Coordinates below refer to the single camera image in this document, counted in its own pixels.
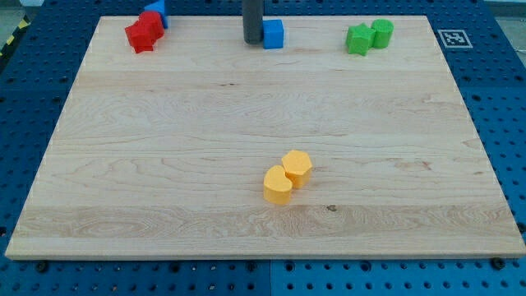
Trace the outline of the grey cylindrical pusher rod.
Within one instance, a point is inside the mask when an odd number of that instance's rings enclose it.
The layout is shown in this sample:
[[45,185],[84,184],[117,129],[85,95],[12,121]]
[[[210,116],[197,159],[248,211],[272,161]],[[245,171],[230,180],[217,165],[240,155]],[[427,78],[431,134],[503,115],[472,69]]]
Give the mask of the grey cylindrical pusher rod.
[[263,0],[242,0],[243,38],[247,44],[263,40]]

